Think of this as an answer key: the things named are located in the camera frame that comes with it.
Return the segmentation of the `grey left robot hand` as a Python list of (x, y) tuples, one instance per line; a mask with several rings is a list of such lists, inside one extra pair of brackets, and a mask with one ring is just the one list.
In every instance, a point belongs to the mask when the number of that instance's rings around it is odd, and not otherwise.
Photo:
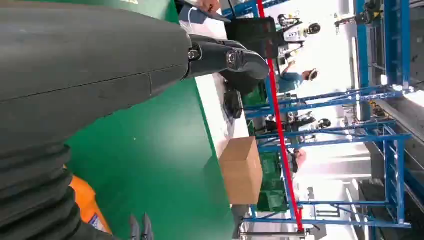
[(66, 141), (179, 81), (263, 80), (265, 60), (234, 40), (102, 6), (0, 4), (0, 237), (111, 240), (82, 220)]

